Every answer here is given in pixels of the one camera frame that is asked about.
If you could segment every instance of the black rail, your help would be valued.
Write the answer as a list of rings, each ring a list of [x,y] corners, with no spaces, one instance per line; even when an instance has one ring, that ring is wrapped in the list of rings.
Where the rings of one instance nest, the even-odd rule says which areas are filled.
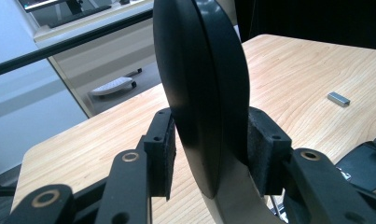
[[[55,55],[63,51],[66,51],[68,49],[72,49],[79,45],[85,44],[94,39],[100,38],[104,35],[112,34],[118,30],[135,25],[138,22],[149,20],[152,18],[152,15],[153,15],[152,12],[153,12],[152,9],[150,9],[148,11],[136,14],[129,18],[126,18],[120,21],[115,21],[106,26],[89,31],[85,34],[77,35],[70,39],[64,40],[60,43],[54,44],[52,46],[36,50],[34,52],[22,55],[15,59],[6,61],[4,63],[0,63],[0,76],[3,75],[4,73],[24,67],[25,65],[28,65],[30,63],[35,63],[42,59],[46,59],[52,55]]]

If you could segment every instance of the dark wall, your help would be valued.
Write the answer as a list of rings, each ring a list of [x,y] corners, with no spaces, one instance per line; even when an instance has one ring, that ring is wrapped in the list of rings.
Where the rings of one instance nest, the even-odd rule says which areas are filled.
[[[242,40],[284,35],[376,49],[376,0],[235,0]]]

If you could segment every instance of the wood grain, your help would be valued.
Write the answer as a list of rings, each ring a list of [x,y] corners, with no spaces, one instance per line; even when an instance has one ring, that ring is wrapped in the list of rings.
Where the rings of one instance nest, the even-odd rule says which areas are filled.
[[[244,43],[250,105],[266,111],[293,139],[339,160],[376,137],[376,50],[261,35]],[[351,100],[342,108],[335,91]],[[39,187],[63,183],[74,192],[109,173],[113,158],[135,148],[156,111],[167,107],[162,86],[133,97],[31,148],[13,202]],[[171,200],[153,200],[155,223],[213,223],[177,139]]]

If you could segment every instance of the table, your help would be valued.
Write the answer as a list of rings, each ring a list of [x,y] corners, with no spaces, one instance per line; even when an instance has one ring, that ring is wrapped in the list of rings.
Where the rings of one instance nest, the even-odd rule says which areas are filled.
[[[376,137],[376,50],[274,35],[243,44],[250,105],[267,112],[292,138],[333,161]],[[351,100],[340,107],[335,91]],[[135,148],[156,111],[167,107],[161,85],[31,148],[21,166],[13,207],[33,191],[63,183],[74,192],[107,176],[113,158]],[[154,223],[212,223],[177,138],[171,200],[153,199]]]

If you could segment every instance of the white object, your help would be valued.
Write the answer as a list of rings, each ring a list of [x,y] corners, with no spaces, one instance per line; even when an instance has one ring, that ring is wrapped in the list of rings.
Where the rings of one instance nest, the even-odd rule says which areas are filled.
[[[113,93],[115,91],[119,91],[123,88],[128,87],[129,85],[132,85],[133,88],[136,87],[135,81],[131,77],[120,77],[118,79],[115,79],[109,83],[106,83],[105,85],[94,89],[91,91],[92,95],[96,96],[102,96],[107,95],[110,93]]]

